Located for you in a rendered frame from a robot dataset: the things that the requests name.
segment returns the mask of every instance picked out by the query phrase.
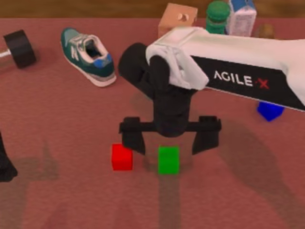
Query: shoe sole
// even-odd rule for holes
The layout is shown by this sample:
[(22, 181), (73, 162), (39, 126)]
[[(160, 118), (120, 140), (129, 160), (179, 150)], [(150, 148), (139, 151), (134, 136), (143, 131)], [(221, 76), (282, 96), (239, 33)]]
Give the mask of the shoe sole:
[(101, 81), (98, 81), (98, 80), (95, 80), (92, 76), (90, 76), (88, 73), (86, 73), (83, 69), (81, 69), (80, 67), (78, 67), (77, 65), (71, 63), (68, 58), (66, 57), (66, 55), (63, 53), (63, 56), (65, 57), (65, 59), (67, 60), (67, 62), (69, 64), (71, 64), (74, 68), (76, 68), (78, 71), (80, 71), (88, 80), (91, 81), (91, 83), (93, 83), (95, 86), (98, 86), (98, 87), (106, 87), (106, 86), (109, 86), (110, 84), (113, 84), (115, 81), (116, 81), (116, 75), (115, 73), (111, 74), (110, 76), (107, 76), (106, 78), (110, 78), (109, 80), (107, 81), (104, 81), (104, 82), (101, 82)]

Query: can lid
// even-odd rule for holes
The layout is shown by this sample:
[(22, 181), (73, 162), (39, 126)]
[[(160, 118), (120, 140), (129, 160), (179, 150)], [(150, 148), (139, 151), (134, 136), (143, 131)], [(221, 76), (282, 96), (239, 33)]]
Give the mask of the can lid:
[(225, 21), (230, 15), (230, 6), (224, 1), (216, 0), (208, 5), (206, 14), (212, 20)]

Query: green shoe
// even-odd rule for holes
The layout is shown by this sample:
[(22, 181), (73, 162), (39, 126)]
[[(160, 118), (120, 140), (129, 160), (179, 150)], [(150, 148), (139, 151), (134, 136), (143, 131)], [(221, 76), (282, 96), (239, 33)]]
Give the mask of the green shoe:
[(61, 33), (61, 47), (68, 62), (94, 85), (106, 87), (116, 80), (112, 57), (97, 36), (66, 28)]

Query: red cube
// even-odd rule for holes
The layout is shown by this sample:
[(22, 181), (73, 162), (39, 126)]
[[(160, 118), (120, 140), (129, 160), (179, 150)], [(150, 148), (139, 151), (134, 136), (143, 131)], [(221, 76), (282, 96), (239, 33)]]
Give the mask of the red cube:
[(122, 144), (113, 144), (111, 163), (114, 171), (132, 170), (132, 150)]

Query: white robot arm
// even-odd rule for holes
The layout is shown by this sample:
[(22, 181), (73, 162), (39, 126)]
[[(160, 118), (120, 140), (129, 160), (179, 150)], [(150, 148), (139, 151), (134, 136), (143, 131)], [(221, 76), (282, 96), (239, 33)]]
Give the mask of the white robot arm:
[(177, 27), (146, 49), (170, 66), (170, 84), (205, 87), (305, 111), (305, 40), (209, 34)]

